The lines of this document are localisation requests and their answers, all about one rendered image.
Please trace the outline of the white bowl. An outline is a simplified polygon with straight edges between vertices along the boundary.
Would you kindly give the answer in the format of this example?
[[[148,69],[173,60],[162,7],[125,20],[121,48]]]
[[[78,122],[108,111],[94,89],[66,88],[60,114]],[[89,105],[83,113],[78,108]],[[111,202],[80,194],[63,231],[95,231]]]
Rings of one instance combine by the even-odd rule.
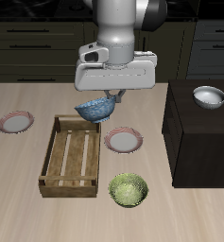
[[[199,86],[193,91],[194,102],[202,109],[214,110],[224,104],[224,93],[212,86]]]

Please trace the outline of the red rimmed white plate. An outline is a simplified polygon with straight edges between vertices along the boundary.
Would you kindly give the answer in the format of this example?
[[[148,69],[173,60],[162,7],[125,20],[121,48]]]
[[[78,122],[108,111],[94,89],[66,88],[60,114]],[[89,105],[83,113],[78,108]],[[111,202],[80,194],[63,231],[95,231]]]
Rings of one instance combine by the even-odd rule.
[[[28,130],[33,124],[34,116],[30,112],[10,112],[0,119],[0,131],[7,134],[17,134]]]
[[[130,154],[138,150],[144,142],[142,134],[129,127],[109,131],[104,137],[105,146],[113,152]]]

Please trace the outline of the wooden slat tray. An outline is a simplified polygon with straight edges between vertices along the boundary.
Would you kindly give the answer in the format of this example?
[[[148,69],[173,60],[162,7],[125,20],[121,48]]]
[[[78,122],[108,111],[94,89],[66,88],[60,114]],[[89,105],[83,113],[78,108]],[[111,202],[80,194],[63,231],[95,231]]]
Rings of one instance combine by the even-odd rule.
[[[56,115],[39,177],[43,198],[95,198],[101,124]]]

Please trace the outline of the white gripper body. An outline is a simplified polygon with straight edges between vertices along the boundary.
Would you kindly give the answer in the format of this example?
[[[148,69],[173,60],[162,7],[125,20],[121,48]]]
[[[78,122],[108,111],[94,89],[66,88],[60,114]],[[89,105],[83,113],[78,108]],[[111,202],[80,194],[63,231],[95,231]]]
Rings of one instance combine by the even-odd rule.
[[[157,56],[135,51],[133,61],[117,67],[105,63],[77,62],[75,87],[78,91],[150,89],[155,85]]]

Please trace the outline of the dark wooden cabinet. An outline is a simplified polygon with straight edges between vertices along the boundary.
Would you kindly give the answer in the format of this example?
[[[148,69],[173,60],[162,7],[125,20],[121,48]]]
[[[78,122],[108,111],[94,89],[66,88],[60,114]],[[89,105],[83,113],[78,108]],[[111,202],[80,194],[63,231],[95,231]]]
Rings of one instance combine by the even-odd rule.
[[[224,188],[224,104],[206,110],[193,100],[199,86],[224,92],[224,79],[170,80],[162,134],[172,185],[176,188]]]

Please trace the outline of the green patterned bowl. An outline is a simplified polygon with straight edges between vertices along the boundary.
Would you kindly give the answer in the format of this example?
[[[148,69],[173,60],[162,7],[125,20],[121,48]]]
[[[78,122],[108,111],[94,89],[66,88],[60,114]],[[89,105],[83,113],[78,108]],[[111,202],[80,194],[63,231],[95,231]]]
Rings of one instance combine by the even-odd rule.
[[[145,180],[134,173],[122,173],[115,176],[109,183],[111,198],[124,208],[140,205],[148,195]]]

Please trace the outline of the blue patterned bowl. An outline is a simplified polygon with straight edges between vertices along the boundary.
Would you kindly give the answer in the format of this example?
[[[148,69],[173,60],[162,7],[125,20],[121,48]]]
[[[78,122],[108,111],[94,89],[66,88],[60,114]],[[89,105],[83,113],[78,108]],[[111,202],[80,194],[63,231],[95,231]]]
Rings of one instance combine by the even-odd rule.
[[[99,123],[110,118],[115,107],[116,96],[101,97],[75,107],[78,114],[92,123]]]

